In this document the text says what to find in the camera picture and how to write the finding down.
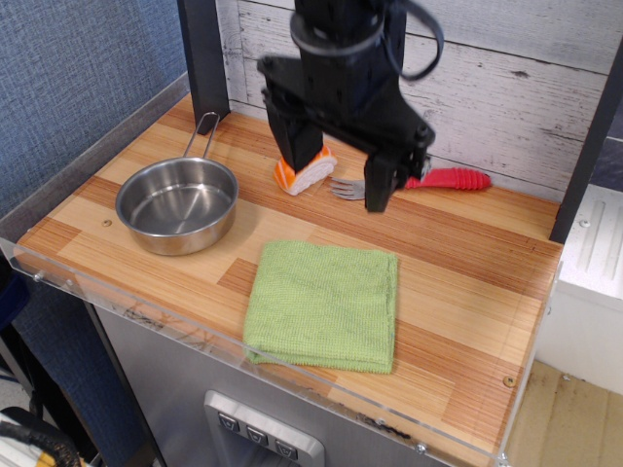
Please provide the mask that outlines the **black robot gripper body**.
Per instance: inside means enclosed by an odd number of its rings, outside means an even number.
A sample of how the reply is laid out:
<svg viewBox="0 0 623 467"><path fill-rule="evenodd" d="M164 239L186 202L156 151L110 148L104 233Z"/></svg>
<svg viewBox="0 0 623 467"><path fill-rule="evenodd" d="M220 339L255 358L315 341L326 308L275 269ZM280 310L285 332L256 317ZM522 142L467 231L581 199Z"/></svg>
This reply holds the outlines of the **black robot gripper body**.
<svg viewBox="0 0 623 467"><path fill-rule="evenodd" d="M266 55L258 62L264 90L293 94L324 137L333 136L369 157L396 155L410 177L422 178L434 132L399 89L401 48L374 48L350 57Z"/></svg>

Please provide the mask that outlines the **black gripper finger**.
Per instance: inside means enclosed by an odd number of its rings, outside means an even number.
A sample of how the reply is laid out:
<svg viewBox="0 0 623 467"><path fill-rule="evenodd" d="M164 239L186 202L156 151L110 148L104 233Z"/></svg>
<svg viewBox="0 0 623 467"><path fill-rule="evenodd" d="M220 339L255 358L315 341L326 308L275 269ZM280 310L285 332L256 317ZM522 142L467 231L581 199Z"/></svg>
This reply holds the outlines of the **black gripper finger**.
<svg viewBox="0 0 623 467"><path fill-rule="evenodd" d="M281 90L263 90L268 121L287 165L302 171L322 149L323 135L307 114L303 102Z"/></svg>
<svg viewBox="0 0 623 467"><path fill-rule="evenodd" d="M396 155L379 151L368 157L364 176L366 210L383 213L393 193L406 185L410 172L408 166Z"/></svg>

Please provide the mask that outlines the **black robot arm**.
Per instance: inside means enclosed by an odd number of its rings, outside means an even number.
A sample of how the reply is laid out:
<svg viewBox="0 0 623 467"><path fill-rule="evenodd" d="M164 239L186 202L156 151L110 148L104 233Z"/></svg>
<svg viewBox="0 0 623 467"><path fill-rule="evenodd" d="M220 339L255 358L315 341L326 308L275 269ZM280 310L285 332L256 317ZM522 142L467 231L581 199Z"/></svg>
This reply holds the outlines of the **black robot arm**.
<svg viewBox="0 0 623 467"><path fill-rule="evenodd" d="M438 21L413 1L298 1L290 33L298 57L266 55L258 70L270 128L285 162L303 170L331 135L365 153L365 207L383 212L409 177L422 177L435 133L405 100L407 17L426 26L444 48Z"/></svg>

